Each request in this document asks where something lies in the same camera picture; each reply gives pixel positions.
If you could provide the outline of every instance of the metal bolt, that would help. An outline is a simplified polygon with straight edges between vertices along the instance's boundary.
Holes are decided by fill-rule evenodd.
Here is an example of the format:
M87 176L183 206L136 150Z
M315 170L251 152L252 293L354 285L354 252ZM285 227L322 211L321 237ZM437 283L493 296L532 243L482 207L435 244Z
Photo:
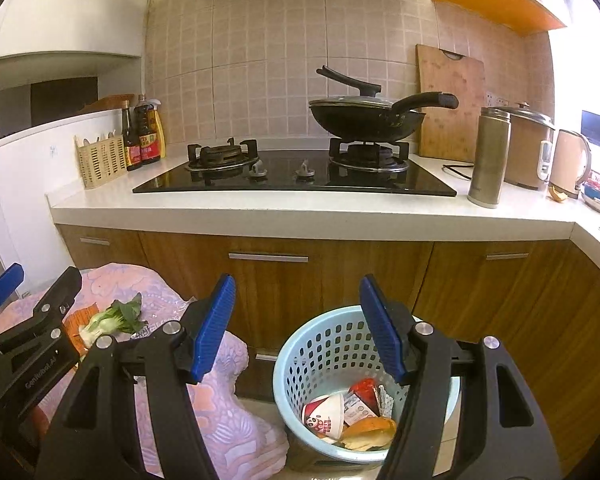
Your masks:
M500 342L492 335L485 336L482 342L487 348L491 348L491 350L495 350L498 346L500 346Z
M420 335L431 335L433 334L433 327L429 323L421 321L416 323L416 332Z
M173 335L173 334L177 334L181 329L180 323L178 323L177 321L167 321L163 326L162 326L162 331L165 334L169 334L169 335Z
M111 343L113 343L113 339L110 335L101 335L96 341L96 346L104 350L105 348L109 348Z

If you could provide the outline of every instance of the floor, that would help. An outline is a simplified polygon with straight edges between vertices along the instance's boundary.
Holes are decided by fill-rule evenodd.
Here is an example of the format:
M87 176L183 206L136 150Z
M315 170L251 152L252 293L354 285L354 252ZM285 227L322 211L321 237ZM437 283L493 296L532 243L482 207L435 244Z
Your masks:
M260 402L259 400L241 399L244 407L256 416L259 416L267 422L284 426L280 413L273 402ZM456 436L458 436L458 421L460 419L460 403L458 399L456 408L451 414L451 418L446 422L442 432L442 441L440 443L440 452L438 461L434 469L434 475L447 471L451 468L451 461L456 449ZM281 472L271 477L271 480L374 480L380 471L380 468L372 469L359 473L345 472L338 475L336 472L327 474L316 473L297 473L284 468Z

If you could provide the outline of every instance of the countertop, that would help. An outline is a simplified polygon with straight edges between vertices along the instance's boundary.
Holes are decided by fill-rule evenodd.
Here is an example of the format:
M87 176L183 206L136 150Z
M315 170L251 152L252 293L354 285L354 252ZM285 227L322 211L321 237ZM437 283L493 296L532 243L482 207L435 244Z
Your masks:
M269 190L133 194L134 187L187 160L186 146L175 145L160 162L96 189L58 190L48 201L57 224L157 232L342 240L570 238L600 268L600 214L582 199L557 203L545 192L503 184L500 205L486 209L467 200L468 180L442 170L449 161L410 159L458 195Z

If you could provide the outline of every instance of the light blue plastic basket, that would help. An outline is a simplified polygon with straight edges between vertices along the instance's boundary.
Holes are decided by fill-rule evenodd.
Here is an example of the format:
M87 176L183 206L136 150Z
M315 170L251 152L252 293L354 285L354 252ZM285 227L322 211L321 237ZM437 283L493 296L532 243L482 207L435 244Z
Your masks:
M359 452L332 446L301 421L302 407L309 400L346 392L352 384L367 377L383 384L394 398L392 417L399 421L409 387L398 386L384 371L360 306L346 306L315 317L286 341L273 371L273 395L288 428L317 452L344 462L382 462L387 450ZM459 393L460 379L453 377L445 422L458 402Z

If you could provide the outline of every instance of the red label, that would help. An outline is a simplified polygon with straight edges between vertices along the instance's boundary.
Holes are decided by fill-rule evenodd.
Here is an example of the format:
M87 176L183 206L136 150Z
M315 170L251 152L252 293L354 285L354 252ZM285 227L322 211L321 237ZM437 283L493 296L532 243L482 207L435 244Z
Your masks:
M140 146L125 146L126 165L135 166L142 162Z
M160 156L160 146L158 145L158 136L156 134L149 134L140 137L140 152L142 160L149 160Z

